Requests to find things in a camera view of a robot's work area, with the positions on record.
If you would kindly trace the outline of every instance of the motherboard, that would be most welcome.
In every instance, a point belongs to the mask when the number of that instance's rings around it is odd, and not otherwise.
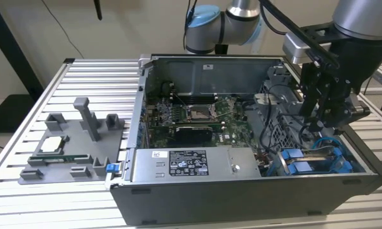
[[[238,96],[173,95],[147,106],[149,148],[250,147],[258,143]]]

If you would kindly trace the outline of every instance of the open computer chassis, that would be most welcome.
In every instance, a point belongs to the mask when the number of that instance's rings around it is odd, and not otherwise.
[[[283,57],[153,55],[127,158],[107,183],[128,225],[325,215],[382,185],[350,126],[310,133]]]

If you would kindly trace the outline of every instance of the metal bracket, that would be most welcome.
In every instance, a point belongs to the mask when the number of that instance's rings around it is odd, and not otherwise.
[[[139,58],[139,68],[145,69],[151,67],[151,65],[152,65],[151,54],[141,54]]]

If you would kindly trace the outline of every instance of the metal table slats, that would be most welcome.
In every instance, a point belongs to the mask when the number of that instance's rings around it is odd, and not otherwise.
[[[89,107],[99,118],[108,113],[117,113],[125,119],[119,155],[119,158],[124,158],[137,80],[136,60],[76,60],[73,64],[63,66],[0,155],[0,228],[125,227],[103,181],[22,186],[17,179],[47,129],[42,122],[47,115],[61,112],[67,119],[80,119],[72,107],[76,96],[89,97]],[[359,99],[370,106],[373,113],[354,122],[351,127],[382,161],[382,112],[362,95]],[[382,187],[367,196],[350,198],[327,216],[167,228],[275,227],[382,228]]]

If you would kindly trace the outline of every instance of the power supply label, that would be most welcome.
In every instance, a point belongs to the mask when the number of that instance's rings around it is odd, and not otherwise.
[[[171,176],[207,176],[208,161],[204,150],[169,151]]]

